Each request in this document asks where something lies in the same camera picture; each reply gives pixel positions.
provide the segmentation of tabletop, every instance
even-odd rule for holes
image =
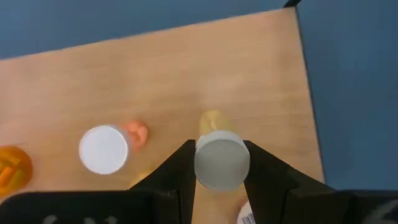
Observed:
[[[34,163],[23,191],[127,189],[197,139],[209,109],[323,181],[293,8],[1,60],[0,105],[0,145],[20,146]],[[84,132],[131,119],[149,127],[142,151],[113,175],[88,171],[78,156]],[[193,223],[234,223],[245,195],[197,183]]]

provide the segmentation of table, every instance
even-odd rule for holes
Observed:
[[[0,145],[34,162],[23,191],[122,190],[219,109],[243,139],[323,180],[295,9],[232,17],[0,61]],[[114,175],[81,164],[82,134],[143,120],[149,141]],[[245,191],[197,184],[193,223],[234,223]]]

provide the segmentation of blue floor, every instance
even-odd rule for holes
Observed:
[[[284,3],[3,0],[0,58],[267,11]],[[302,0],[297,8],[326,182],[337,189],[398,189],[397,7],[395,0]]]

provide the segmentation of white cap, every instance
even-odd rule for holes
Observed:
[[[232,190],[248,176],[250,153],[237,134],[213,131],[200,136],[194,164],[195,175],[205,187]]]
[[[128,154],[127,133],[112,125],[95,127],[80,140],[80,159],[96,174],[112,174],[118,171],[126,162]]]

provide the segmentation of bottle cap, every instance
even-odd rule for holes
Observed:
[[[81,161],[96,174],[112,174],[118,171],[126,162],[128,154],[128,135],[112,125],[89,130],[79,145]]]
[[[200,136],[195,153],[195,175],[205,187],[232,190],[248,176],[250,153],[239,136],[217,130]]]

